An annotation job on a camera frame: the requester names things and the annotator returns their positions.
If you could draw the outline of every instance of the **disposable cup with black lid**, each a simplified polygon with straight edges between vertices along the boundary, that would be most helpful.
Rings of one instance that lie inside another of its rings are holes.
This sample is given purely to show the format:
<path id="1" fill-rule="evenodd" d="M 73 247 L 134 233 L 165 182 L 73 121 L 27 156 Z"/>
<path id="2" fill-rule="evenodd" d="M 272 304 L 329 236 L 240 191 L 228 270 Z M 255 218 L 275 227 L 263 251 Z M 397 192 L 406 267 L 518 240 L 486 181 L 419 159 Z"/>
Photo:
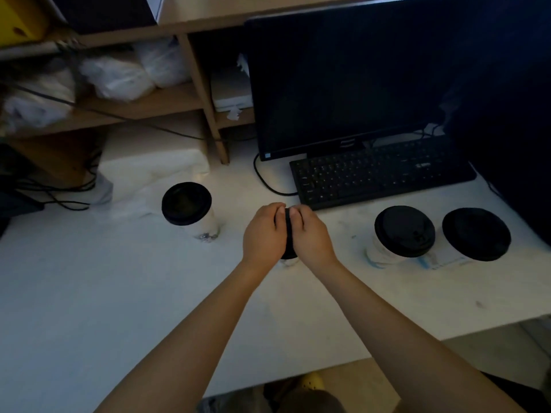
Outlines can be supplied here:
<path id="1" fill-rule="evenodd" d="M 209 190 L 194 182 L 176 184 L 162 197 L 162 214 L 196 239 L 212 242 L 220 233 Z"/>
<path id="2" fill-rule="evenodd" d="M 384 209 L 375 219 L 365 254 L 376 268 L 386 268 L 427 253 L 435 241 L 431 220 L 409 206 Z"/>
<path id="3" fill-rule="evenodd" d="M 445 215 L 436 243 L 419 262 L 427 269 L 491 262 L 505 255 L 510 244 L 511 232 L 495 214 L 485 209 L 455 209 Z"/>

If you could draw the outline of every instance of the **black monitor screen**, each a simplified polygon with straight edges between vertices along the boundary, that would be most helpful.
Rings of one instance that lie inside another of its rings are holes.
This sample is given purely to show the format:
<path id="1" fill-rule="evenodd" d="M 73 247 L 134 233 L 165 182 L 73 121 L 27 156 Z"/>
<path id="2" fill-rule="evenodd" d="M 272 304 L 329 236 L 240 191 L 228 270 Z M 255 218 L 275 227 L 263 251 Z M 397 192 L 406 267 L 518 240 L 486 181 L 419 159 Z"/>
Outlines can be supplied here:
<path id="1" fill-rule="evenodd" d="M 261 159 L 440 116 L 460 34 L 480 0 L 378 0 L 245 24 Z"/>

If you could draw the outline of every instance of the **black keyboard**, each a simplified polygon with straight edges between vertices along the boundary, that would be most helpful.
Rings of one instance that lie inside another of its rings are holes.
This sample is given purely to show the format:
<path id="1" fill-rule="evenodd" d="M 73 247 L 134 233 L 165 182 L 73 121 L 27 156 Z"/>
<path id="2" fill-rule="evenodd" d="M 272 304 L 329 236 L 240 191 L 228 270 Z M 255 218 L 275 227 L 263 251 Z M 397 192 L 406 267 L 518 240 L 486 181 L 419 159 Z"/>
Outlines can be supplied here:
<path id="1" fill-rule="evenodd" d="M 300 202 L 313 210 L 474 180 L 447 136 L 290 162 Z"/>

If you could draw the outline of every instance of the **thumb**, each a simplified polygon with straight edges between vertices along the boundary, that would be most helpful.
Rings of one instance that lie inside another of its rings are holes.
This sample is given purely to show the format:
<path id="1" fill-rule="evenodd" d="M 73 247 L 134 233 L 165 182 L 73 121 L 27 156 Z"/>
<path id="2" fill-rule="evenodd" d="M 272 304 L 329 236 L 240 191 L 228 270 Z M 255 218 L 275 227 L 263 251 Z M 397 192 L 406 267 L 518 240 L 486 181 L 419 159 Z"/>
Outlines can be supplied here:
<path id="1" fill-rule="evenodd" d="M 287 223 L 285 222 L 285 205 L 281 206 L 275 212 L 275 230 L 287 232 Z"/>
<path id="2" fill-rule="evenodd" d="M 289 209 L 289 217 L 291 219 L 293 233 L 301 232 L 304 229 L 304 223 L 302 221 L 302 216 L 300 215 L 299 211 L 296 208 L 291 207 Z"/>

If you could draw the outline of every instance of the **floor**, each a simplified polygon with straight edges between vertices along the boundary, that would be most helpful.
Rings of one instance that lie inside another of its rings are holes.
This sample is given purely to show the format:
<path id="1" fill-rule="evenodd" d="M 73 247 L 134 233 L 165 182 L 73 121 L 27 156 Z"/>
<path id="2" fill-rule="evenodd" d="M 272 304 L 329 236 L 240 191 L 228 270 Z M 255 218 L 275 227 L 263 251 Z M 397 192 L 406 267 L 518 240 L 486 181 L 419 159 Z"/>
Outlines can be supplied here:
<path id="1" fill-rule="evenodd" d="M 481 371 L 541 389 L 550 366 L 545 351 L 551 349 L 551 330 L 537 323 L 503 326 L 444 343 Z M 391 413 L 399 401 L 398 394 L 373 359 L 324 369 L 320 373 L 326 389 L 339 398 L 348 413 Z"/>

